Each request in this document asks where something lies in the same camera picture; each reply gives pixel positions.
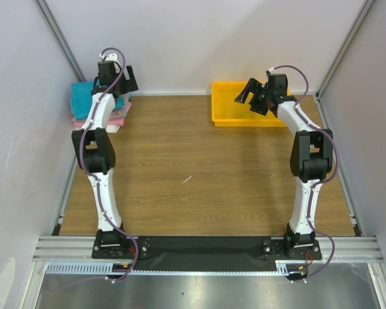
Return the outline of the teal t shirt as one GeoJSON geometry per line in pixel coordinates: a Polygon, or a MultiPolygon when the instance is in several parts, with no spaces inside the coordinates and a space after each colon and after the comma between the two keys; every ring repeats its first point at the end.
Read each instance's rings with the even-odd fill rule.
{"type": "Polygon", "coordinates": [[[85,120],[92,105],[93,82],[76,82],[71,85],[70,107],[76,120],[85,120]]]}

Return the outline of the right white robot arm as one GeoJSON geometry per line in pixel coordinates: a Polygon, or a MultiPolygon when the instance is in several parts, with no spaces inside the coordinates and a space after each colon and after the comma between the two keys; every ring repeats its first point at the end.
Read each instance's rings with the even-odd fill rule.
{"type": "Polygon", "coordinates": [[[264,84],[250,78],[235,101],[243,104],[249,95],[250,111],[264,116],[272,112],[293,135],[289,166],[296,181],[295,202],[278,251],[298,259],[315,247],[317,201],[333,168],[333,132],[319,128],[299,107],[297,98],[288,95],[285,74],[269,73],[264,84]]]}

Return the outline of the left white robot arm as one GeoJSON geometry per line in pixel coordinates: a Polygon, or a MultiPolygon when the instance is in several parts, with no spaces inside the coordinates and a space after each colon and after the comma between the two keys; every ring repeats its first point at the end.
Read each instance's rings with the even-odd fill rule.
{"type": "Polygon", "coordinates": [[[98,230],[92,258],[119,259],[134,250],[123,230],[113,189],[116,154],[107,133],[107,125],[120,96],[138,89],[130,66],[103,57],[91,90],[91,107],[84,125],[71,134],[79,167],[87,175],[93,190],[98,230]]]}

